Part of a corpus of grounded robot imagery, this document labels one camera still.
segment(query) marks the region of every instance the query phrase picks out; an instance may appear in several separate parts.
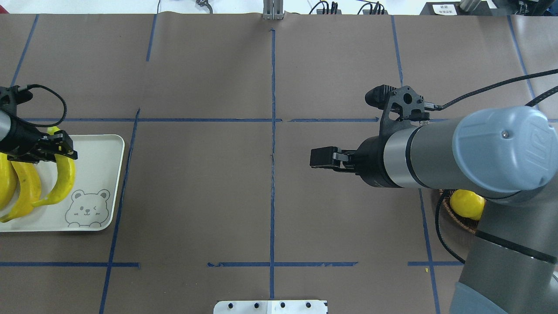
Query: white sticker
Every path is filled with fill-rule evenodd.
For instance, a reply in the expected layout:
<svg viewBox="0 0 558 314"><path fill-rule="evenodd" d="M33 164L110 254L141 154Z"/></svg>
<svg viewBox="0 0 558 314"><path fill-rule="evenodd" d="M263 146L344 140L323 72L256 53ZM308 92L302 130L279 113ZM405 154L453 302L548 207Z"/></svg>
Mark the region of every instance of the white sticker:
<svg viewBox="0 0 558 314"><path fill-rule="evenodd" d="M457 15L457 10L453 4L433 4L432 9L437 15Z"/></svg>

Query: bear drawing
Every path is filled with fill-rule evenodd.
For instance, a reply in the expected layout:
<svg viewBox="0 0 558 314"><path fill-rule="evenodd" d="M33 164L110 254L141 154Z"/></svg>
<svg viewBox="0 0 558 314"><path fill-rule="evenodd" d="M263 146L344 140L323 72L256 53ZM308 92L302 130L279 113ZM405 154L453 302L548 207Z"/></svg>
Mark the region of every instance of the bear drawing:
<svg viewBox="0 0 558 314"><path fill-rule="evenodd" d="M99 193L85 194L77 190L71 195L72 204L66 211L68 227L101 227L101 223L109 216L107 200L110 197L108 190L102 189Z"/></svg>

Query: white tray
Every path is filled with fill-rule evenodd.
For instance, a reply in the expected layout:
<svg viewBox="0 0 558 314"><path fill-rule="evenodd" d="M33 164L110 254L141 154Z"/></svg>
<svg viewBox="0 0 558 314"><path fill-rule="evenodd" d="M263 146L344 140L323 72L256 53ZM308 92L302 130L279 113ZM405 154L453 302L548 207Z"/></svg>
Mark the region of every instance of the white tray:
<svg viewBox="0 0 558 314"><path fill-rule="evenodd" d="M29 215L0 223L0 232L25 231L99 231L112 221L118 180L124 155L124 140L119 135L71 135L75 161L75 184L70 194L56 205L35 208ZM36 166L41 177L42 195L56 183L56 164L40 162ZM19 186L0 216L9 213L17 201ZM89 208L92 215L83 215Z"/></svg>

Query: white floor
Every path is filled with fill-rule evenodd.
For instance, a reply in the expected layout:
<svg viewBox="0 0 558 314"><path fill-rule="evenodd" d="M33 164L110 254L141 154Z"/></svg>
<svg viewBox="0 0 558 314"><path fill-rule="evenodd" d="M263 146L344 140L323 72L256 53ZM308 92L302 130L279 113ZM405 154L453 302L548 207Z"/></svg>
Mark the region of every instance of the white floor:
<svg viewBox="0 0 558 314"><path fill-rule="evenodd" d="M495 8L491 0L490 7ZM3 0L0 4L10 13L155 13L157 0ZM285 0L284 9L289 12L307 14L317 0ZM263 0L209 0L214 13L248 13L263 11ZM343 14L356 14L364 2L358 0L339 0ZM381 1L390 14L418 15L426 1L384 0ZM160 11L178 13L205 13L206 8L195 4L195 0L161 0Z"/></svg>

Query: metal post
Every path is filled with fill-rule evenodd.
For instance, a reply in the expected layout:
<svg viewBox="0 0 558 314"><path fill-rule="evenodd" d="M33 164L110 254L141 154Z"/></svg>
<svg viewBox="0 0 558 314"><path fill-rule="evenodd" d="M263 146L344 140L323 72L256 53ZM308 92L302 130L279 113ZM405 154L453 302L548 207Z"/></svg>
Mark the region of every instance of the metal post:
<svg viewBox="0 0 558 314"><path fill-rule="evenodd" d="M282 20L284 16L283 0L263 0L264 20Z"/></svg>

